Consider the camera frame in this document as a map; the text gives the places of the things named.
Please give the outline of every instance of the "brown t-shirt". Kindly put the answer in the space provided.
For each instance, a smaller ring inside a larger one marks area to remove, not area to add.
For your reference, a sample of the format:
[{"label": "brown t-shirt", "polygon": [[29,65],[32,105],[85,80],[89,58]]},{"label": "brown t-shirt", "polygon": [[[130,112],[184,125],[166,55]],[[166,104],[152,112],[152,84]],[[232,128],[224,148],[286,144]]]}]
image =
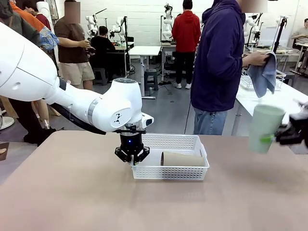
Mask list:
[{"label": "brown t-shirt", "polygon": [[[54,26],[56,36],[73,41],[85,40],[84,32],[79,24],[68,24],[64,17]],[[62,47],[59,45],[59,62],[65,64],[79,64],[88,62],[86,50],[82,47]]]}]

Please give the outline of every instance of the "basket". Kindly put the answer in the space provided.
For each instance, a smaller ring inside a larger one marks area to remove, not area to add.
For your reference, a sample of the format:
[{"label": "basket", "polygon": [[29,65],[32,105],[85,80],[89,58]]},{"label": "basket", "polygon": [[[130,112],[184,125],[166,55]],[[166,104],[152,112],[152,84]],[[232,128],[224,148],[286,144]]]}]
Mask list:
[{"label": "basket", "polygon": [[[284,78],[286,77],[285,73],[279,70],[276,70],[276,72],[277,72],[277,75],[276,75],[277,81],[276,81],[275,91],[281,90],[281,85],[284,81]],[[247,72],[244,69],[242,69],[242,77],[241,77],[240,86],[244,88],[245,90],[255,90],[250,76],[247,74]]]},{"label": "basket", "polygon": [[[169,134],[144,134],[142,141],[150,147],[150,154],[131,168],[135,179],[148,180],[203,180],[209,163],[206,151],[198,136],[169,135]],[[204,167],[177,167],[160,166],[163,151],[185,155],[197,155],[205,158]]]}]

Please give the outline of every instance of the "khaki shorts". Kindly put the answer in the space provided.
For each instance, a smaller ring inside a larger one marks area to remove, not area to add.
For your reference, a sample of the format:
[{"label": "khaki shorts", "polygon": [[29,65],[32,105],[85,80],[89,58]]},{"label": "khaki shorts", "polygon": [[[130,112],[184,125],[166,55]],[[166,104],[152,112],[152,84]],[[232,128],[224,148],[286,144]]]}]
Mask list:
[{"label": "khaki shorts", "polygon": [[95,79],[89,62],[80,64],[60,63],[63,78],[72,85],[80,85],[83,81]]}]

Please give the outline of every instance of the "stool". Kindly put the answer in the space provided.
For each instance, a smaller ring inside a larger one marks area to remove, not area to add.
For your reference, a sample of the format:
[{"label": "stool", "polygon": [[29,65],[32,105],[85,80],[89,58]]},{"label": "stool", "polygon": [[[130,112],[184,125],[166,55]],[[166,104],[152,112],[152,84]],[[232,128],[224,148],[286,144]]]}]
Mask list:
[{"label": "stool", "polygon": [[[148,81],[148,77],[153,76],[153,81]],[[146,69],[144,71],[144,90],[148,90],[149,86],[154,85],[154,90],[158,90],[158,79],[157,79],[157,71],[156,69]]]},{"label": "stool", "polygon": [[[107,85],[105,68],[93,68],[93,72],[95,75],[93,84],[102,84],[103,86]],[[97,73],[100,73],[102,79],[98,78]]]},{"label": "stool", "polygon": [[291,87],[293,88],[294,84],[295,84],[295,74],[292,73],[292,72],[288,72],[286,73],[286,77],[284,77],[284,83],[285,84],[288,84],[289,83],[289,80],[292,80],[292,84],[291,84]]}]

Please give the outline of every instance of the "light green cup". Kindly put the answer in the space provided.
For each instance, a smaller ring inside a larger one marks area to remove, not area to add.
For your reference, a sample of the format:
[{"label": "light green cup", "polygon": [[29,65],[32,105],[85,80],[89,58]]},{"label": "light green cup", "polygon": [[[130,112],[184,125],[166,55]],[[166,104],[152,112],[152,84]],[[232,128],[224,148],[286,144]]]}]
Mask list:
[{"label": "light green cup", "polygon": [[279,128],[285,111],[279,107],[258,104],[255,107],[252,124],[249,130],[249,150],[261,154],[269,151],[271,142],[261,141],[264,137],[269,137]]}]

